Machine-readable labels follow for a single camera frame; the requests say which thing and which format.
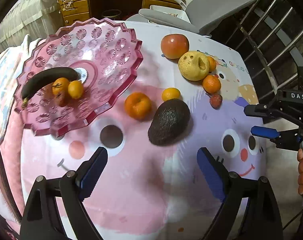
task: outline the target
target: blanket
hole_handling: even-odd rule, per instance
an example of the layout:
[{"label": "blanket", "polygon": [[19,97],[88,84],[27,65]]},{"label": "blanket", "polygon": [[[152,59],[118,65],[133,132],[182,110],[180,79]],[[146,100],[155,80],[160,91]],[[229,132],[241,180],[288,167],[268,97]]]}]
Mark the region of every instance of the blanket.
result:
[{"label": "blanket", "polygon": [[30,58],[40,40],[31,41],[27,34],[20,46],[7,48],[0,54],[0,143],[4,139],[14,102],[16,78],[23,71],[24,61]]}]

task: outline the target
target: cartoon face print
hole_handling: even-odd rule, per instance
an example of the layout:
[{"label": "cartoon face print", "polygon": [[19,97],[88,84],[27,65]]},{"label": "cartoon face print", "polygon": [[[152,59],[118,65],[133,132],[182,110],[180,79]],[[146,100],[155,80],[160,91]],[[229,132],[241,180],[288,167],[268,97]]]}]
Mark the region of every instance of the cartoon face print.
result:
[{"label": "cartoon face print", "polygon": [[[104,146],[102,130],[117,126],[123,140],[115,148],[106,147],[107,165],[84,206],[96,226],[113,232],[145,235],[161,229],[167,217],[162,170],[165,160],[177,149],[152,145],[148,139],[152,116],[162,103],[162,90],[134,82],[110,110],[87,127],[68,132],[60,141],[51,136],[26,137],[22,161],[26,191],[30,192],[40,174],[50,179],[64,175],[66,170],[76,170],[99,146]],[[125,113],[124,101],[132,92],[145,93],[154,102],[148,120],[137,121]]]},{"label": "cartoon face print", "polygon": [[264,141],[253,137],[250,130],[254,125],[262,125],[262,120],[247,117],[243,107],[228,99],[223,99],[221,108],[215,110],[203,91],[188,105],[194,125],[188,138],[178,146],[180,174],[189,185],[192,205],[208,210],[215,201],[198,167],[197,151],[206,147],[215,158],[224,158],[228,171],[235,171],[243,178],[258,179],[265,170]]},{"label": "cartoon face print", "polygon": [[217,65],[214,74],[221,82],[220,94],[223,99],[234,101],[239,94],[239,80],[236,78],[233,71],[229,67]]},{"label": "cartoon face print", "polygon": [[258,98],[253,85],[246,84],[240,86],[239,96],[243,97],[250,105],[258,104]]}]

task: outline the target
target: cartoon eye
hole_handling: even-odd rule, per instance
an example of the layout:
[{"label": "cartoon eye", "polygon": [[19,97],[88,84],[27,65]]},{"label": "cartoon eye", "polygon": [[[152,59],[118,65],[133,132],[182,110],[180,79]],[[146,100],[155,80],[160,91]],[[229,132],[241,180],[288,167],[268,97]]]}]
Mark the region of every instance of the cartoon eye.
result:
[{"label": "cartoon eye", "polygon": [[252,135],[248,138],[248,149],[251,155],[256,155],[259,150],[258,142],[256,141],[256,138]]},{"label": "cartoon eye", "polygon": [[116,156],[125,145],[122,124],[114,118],[102,117],[90,126],[89,144],[92,150],[107,149],[108,156]]},{"label": "cartoon eye", "polygon": [[221,147],[225,154],[234,158],[240,149],[240,139],[238,134],[233,129],[227,129],[221,138]]},{"label": "cartoon eye", "polygon": [[222,71],[218,71],[218,76],[221,78],[221,79],[225,79],[226,75],[224,74],[224,72]]}]

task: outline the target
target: white chair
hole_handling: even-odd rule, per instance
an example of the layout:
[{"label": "white chair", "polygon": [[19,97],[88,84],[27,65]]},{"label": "white chair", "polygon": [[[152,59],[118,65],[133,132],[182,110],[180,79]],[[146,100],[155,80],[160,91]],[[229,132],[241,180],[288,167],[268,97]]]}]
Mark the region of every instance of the white chair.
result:
[{"label": "white chair", "polygon": [[172,15],[150,9],[140,9],[139,15],[134,15],[127,21],[147,20],[179,29],[187,30],[200,35],[207,35],[219,23],[242,8],[252,4],[255,0],[193,0],[187,6],[184,0],[174,0],[182,6],[189,21],[184,21]]}]

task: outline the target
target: avocado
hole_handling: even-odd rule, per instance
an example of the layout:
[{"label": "avocado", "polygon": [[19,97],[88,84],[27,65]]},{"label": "avocado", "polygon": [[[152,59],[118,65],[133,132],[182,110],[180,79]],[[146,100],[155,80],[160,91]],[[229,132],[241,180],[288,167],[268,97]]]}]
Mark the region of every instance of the avocado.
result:
[{"label": "avocado", "polygon": [[186,103],[176,98],[165,101],[157,109],[148,129],[149,141],[159,146],[172,143],[187,128],[189,119]]}]

